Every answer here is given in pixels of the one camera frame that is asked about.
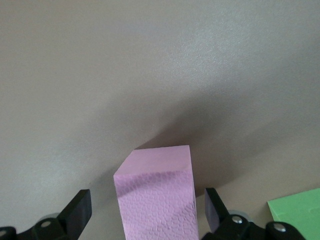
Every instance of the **pink block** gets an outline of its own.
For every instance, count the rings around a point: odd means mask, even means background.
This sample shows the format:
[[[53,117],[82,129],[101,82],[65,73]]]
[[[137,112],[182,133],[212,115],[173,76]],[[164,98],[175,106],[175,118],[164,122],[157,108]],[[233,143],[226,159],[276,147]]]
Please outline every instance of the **pink block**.
[[[190,148],[134,150],[113,176],[126,240],[198,240]]]

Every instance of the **foam block top face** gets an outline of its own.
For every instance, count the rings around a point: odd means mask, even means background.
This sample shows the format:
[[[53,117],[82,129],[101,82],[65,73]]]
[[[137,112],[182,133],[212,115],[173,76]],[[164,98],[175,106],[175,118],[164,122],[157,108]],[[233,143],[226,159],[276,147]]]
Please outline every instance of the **foam block top face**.
[[[114,175],[192,170],[188,145],[134,150]]]
[[[307,239],[320,238],[320,188],[268,201],[274,221],[291,224]]]
[[[126,240],[199,240],[189,146],[134,150],[113,178]]]

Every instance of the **green block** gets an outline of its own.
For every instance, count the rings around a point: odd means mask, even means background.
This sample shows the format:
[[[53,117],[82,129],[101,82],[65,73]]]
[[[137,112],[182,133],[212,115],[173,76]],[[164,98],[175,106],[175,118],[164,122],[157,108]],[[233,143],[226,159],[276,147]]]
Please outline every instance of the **green block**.
[[[291,224],[306,240],[320,240],[320,188],[268,201],[274,221]]]

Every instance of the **textured foam surface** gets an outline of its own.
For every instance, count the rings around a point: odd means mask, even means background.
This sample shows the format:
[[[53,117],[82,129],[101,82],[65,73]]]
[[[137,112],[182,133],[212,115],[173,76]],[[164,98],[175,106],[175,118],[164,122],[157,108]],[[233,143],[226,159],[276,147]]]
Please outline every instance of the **textured foam surface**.
[[[189,146],[134,150],[114,174],[126,240],[198,240]]]
[[[296,227],[307,240],[320,238],[320,188],[268,201],[275,221]]]

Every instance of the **gray surface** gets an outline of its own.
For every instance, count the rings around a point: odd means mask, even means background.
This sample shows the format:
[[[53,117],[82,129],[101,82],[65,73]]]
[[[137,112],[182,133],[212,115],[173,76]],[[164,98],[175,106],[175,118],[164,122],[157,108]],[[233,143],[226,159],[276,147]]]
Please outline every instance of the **gray surface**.
[[[81,239],[124,239],[112,175],[135,148],[191,146],[204,187],[259,224],[320,185],[320,2],[0,2],[0,226],[90,188]]]

